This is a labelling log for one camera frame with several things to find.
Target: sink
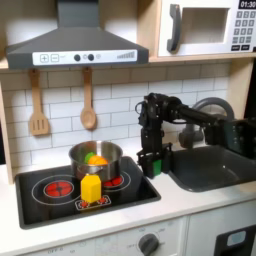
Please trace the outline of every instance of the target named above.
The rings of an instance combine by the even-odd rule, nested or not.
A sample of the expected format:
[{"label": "sink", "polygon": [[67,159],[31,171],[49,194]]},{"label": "sink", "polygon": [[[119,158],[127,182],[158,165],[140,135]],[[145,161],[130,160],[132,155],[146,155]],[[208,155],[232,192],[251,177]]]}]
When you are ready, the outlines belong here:
[{"label": "sink", "polygon": [[203,192],[256,180],[256,161],[219,146],[173,152],[169,175],[183,189]]}]

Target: orange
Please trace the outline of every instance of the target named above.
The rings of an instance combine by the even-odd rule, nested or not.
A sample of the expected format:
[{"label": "orange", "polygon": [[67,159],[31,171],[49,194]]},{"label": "orange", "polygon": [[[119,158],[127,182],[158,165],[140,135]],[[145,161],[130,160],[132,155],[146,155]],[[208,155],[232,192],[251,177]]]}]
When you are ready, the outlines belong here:
[{"label": "orange", "polygon": [[104,165],[108,164],[108,161],[102,156],[92,156],[88,162],[91,165]]}]

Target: yellow bottle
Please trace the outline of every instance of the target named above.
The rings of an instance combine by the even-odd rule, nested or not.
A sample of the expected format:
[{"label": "yellow bottle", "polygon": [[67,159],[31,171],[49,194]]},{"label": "yellow bottle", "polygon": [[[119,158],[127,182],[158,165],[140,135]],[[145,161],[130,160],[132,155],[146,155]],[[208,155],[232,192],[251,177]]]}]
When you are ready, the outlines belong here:
[{"label": "yellow bottle", "polygon": [[101,199],[101,180],[98,175],[86,175],[82,179],[81,199],[90,204]]}]

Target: digital display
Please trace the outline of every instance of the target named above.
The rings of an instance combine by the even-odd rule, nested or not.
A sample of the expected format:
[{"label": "digital display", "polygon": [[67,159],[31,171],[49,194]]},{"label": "digital display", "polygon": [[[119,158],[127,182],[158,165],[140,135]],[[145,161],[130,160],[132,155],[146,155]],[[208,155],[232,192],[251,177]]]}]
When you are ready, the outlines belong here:
[{"label": "digital display", "polygon": [[256,10],[256,0],[240,0],[239,9],[255,9]]}]

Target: stovetop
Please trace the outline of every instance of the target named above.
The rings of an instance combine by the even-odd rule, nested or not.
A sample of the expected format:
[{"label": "stovetop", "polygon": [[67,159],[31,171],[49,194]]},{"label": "stovetop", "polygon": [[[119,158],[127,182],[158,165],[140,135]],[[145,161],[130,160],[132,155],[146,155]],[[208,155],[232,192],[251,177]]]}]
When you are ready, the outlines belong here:
[{"label": "stovetop", "polygon": [[129,157],[121,161],[121,176],[105,182],[102,198],[88,204],[80,198],[80,181],[70,166],[19,174],[16,190],[20,226],[30,229],[84,218],[160,200],[160,195]]}]

